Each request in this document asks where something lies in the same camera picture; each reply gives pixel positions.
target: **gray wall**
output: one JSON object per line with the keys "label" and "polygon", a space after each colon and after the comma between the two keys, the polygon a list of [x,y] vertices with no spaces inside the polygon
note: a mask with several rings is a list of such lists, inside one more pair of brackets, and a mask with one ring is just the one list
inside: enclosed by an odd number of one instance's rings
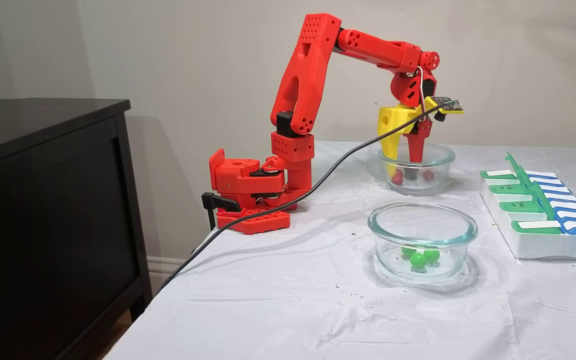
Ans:
{"label": "gray wall", "polygon": [[[576,146],[569,0],[0,0],[0,98],[130,99],[147,251],[174,263],[208,230],[208,157],[270,154],[279,80],[317,12],[439,52],[437,94],[467,112],[430,142]],[[374,137],[379,107],[395,104],[389,73],[334,54],[328,74],[313,134]]]}

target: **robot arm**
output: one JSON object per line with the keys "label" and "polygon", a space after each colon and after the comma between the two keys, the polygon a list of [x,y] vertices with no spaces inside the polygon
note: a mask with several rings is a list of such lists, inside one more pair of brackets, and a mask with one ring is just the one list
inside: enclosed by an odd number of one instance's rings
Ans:
{"label": "robot arm", "polygon": [[[285,123],[278,123],[277,114],[292,112],[288,134],[304,136],[313,130],[333,52],[394,73],[390,91],[407,107],[414,108],[420,104],[420,82],[423,82],[425,96],[435,94],[436,81],[432,70],[439,64],[436,52],[422,51],[418,46],[403,41],[384,41],[359,30],[343,29],[341,20],[331,14],[308,14],[279,84],[270,112],[272,125],[285,126]],[[419,74],[409,75],[416,71],[417,66],[423,68],[423,79]]]}
{"label": "robot arm", "polygon": [[[224,150],[220,149],[210,158],[212,189],[241,207],[240,212],[219,210],[219,227],[242,216],[286,204],[311,189],[311,159],[314,157],[311,131],[322,102],[326,71],[333,52],[394,74],[390,91],[400,105],[391,112],[397,121],[405,123],[407,117],[421,113],[419,105],[423,99],[419,89],[424,98],[435,94],[436,81],[432,71],[439,64],[436,52],[422,51],[407,42],[384,41],[355,29],[343,29],[341,20],[331,14],[306,15],[270,112],[270,121],[276,126],[276,131],[270,134],[274,156],[267,157],[260,165],[260,161],[254,159],[227,159]],[[413,162],[421,161],[430,123],[430,119],[426,119],[423,125],[416,123],[412,128],[406,128]],[[396,127],[393,121],[388,121],[387,127],[380,126],[378,130],[388,132],[388,128]],[[396,139],[382,141],[388,141],[390,148],[396,151],[396,146],[391,145],[398,143],[399,137],[391,138]],[[272,216],[238,223],[233,229],[252,234],[288,225],[290,215],[277,211]]]}

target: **table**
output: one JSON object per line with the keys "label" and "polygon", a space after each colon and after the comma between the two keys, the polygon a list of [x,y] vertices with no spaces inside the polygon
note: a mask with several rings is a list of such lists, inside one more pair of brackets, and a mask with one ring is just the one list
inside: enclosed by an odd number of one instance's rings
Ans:
{"label": "table", "polygon": [[[313,177],[355,145],[316,143]],[[478,174],[508,169],[509,151],[576,194],[576,148],[450,148],[450,185],[414,199],[477,221],[478,238],[454,278],[414,284],[375,260],[368,214],[413,198],[386,188],[372,146],[304,201],[290,228],[218,237],[106,360],[576,359],[576,261],[515,259],[480,197]]]}
{"label": "table", "polygon": [[0,360],[78,360],[152,295],[128,100],[0,100]]}

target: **red ball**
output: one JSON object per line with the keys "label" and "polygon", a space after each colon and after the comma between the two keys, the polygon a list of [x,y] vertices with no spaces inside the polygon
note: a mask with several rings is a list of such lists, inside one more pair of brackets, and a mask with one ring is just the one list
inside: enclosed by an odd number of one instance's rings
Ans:
{"label": "red ball", "polygon": [[393,183],[394,185],[399,186],[399,185],[401,185],[401,184],[404,183],[404,177],[403,177],[403,176],[399,176],[399,175],[394,175],[394,176],[392,177],[392,183]]}
{"label": "red ball", "polygon": [[428,182],[430,182],[430,180],[435,178],[435,173],[432,172],[431,170],[426,170],[423,172],[423,178]]}

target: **green lid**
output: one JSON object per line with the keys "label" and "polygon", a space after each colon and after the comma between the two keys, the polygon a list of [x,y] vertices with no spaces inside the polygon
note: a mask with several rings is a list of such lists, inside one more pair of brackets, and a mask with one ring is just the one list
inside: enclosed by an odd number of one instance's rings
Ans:
{"label": "green lid", "polygon": [[512,173],[507,173],[505,175],[490,176],[488,174],[487,170],[480,171],[479,175],[481,175],[481,177],[484,179],[499,179],[499,180],[516,180],[517,179],[517,176],[513,175]]}
{"label": "green lid", "polygon": [[539,200],[539,203],[543,208],[544,212],[546,213],[548,220],[555,220],[555,210],[553,210],[551,202],[548,201],[548,198],[546,198],[544,191],[539,185],[537,185],[536,182],[532,183],[532,186],[530,187],[530,194],[532,195],[533,201]]}
{"label": "green lid", "polygon": [[505,201],[499,207],[508,213],[543,213],[544,209],[536,201]]}
{"label": "green lid", "polygon": [[528,190],[521,184],[490,185],[488,189],[490,189],[493,194],[530,195]]}
{"label": "green lid", "polygon": [[524,171],[524,168],[522,168],[521,166],[519,166],[519,164],[517,164],[517,162],[515,161],[515,158],[512,155],[510,155],[510,152],[506,153],[505,159],[510,162],[510,165],[512,165],[512,170],[514,170],[514,173],[517,175],[517,179],[519,179],[519,183],[521,185],[523,185],[524,187],[526,187],[526,189],[529,189],[531,186],[530,178],[528,178],[528,174],[526,174],[526,171]]}
{"label": "green lid", "polygon": [[519,221],[512,221],[510,223],[512,228],[517,233],[523,234],[561,234],[562,230],[558,227],[534,227],[534,228],[523,228],[519,226]]}

